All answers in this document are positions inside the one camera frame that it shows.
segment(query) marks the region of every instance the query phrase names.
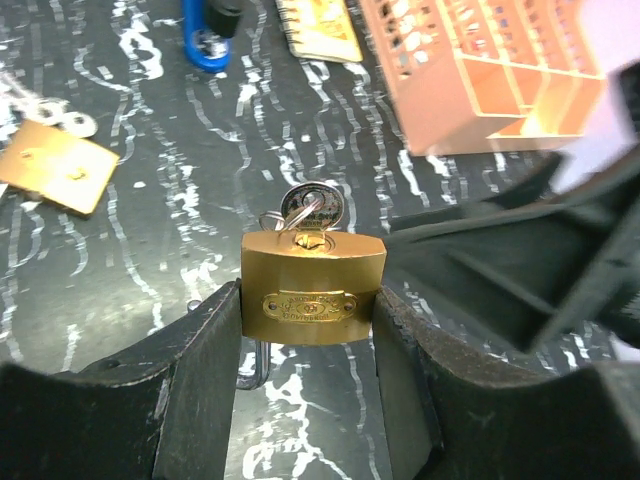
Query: yellow notebook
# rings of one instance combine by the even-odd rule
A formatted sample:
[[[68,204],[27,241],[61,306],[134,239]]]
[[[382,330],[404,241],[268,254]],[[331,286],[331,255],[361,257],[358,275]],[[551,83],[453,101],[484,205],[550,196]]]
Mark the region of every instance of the yellow notebook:
[[[344,0],[276,0],[296,57],[361,62],[362,51]]]

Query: table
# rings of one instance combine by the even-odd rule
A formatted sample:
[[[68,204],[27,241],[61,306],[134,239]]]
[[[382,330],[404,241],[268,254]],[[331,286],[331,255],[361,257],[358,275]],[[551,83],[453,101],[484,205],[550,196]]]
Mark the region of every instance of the table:
[[[288,51],[272,2],[251,0],[227,72],[182,53],[179,2],[3,2],[0,59],[26,86],[63,97],[121,155],[95,214],[75,218],[19,193],[0,203],[0,359],[44,372],[82,369],[185,313],[239,275],[239,242],[304,180],[341,189],[343,228],[382,235],[394,216],[500,191],[534,154],[412,158],[350,4],[365,60],[336,65]],[[17,118],[2,105],[3,141]],[[435,312],[418,312],[491,355],[564,373],[609,358],[604,332],[525,357]],[[251,367],[245,345],[241,370]],[[370,342],[273,346],[271,380],[238,392],[228,478],[389,479]]]

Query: black knob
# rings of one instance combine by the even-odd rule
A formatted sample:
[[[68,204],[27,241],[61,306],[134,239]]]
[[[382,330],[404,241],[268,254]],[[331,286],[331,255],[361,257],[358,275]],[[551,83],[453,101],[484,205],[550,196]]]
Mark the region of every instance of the black knob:
[[[242,17],[241,0],[207,0],[204,19],[209,28],[222,38],[232,38],[236,34]]]

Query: lock cylinder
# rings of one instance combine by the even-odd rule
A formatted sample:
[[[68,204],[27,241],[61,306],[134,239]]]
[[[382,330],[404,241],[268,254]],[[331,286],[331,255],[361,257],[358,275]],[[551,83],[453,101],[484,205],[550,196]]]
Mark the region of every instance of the lock cylinder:
[[[245,234],[243,335],[289,345],[368,338],[386,256],[382,240],[366,235]]]

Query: blue carabiner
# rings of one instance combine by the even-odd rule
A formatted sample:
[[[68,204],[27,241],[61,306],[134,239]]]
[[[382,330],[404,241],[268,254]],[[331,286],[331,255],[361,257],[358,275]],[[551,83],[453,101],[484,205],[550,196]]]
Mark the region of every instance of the blue carabiner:
[[[220,57],[209,57],[198,48],[198,35],[208,29],[204,21],[205,0],[182,0],[182,12],[184,13],[184,51],[191,63],[208,73],[223,71],[231,61],[231,42],[224,39],[226,51]]]

